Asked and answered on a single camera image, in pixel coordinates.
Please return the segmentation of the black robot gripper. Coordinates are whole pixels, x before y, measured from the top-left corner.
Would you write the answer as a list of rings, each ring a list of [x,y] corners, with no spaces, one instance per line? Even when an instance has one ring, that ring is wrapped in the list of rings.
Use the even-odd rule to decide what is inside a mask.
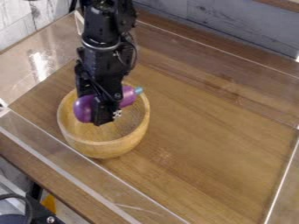
[[[95,95],[91,121],[96,126],[115,121],[122,115],[123,79],[136,66],[136,45],[90,45],[78,48],[75,66],[78,97]]]

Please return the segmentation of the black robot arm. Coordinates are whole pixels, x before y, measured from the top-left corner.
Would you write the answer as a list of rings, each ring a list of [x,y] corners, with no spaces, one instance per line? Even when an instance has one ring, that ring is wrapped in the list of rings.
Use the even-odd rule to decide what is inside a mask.
[[[136,65],[136,27],[132,0],[83,0],[84,26],[78,48],[75,115],[100,126],[120,116],[123,79]]]

